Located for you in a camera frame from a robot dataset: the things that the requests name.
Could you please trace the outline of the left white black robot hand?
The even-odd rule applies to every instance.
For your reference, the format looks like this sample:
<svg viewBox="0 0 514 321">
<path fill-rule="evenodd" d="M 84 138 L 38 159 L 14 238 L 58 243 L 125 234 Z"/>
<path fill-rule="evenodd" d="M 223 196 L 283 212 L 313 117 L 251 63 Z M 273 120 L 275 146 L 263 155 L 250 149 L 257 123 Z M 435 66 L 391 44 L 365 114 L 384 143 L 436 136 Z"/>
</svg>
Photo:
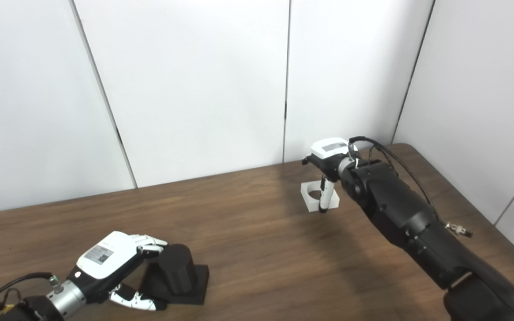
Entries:
<svg viewBox="0 0 514 321">
<path fill-rule="evenodd" d="M 80 307 L 110 300 L 131 309 L 165 311 L 167 303 L 123 283 L 147 259 L 169 244 L 149 235 L 113 231 L 82 254 L 63 283 Z"/>
</svg>

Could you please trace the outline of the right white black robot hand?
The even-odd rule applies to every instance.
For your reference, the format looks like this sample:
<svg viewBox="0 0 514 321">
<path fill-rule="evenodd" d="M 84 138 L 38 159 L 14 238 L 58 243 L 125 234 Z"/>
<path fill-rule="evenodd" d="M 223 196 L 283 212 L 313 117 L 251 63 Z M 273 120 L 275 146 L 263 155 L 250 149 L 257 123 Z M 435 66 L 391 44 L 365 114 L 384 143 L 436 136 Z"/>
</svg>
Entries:
<svg viewBox="0 0 514 321">
<path fill-rule="evenodd" d="M 334 187 L 341 173 L 348 166 L 357 167 L 360 158 L 358 148 L 343 138 L 328 138 L 312 144 L 310 155 L 306 155 L 301 163 L 303 166 L 311 163 L 322 173 L 318 205 L 321 213 L 326 213 L 330 208 Z"/>
</svg>

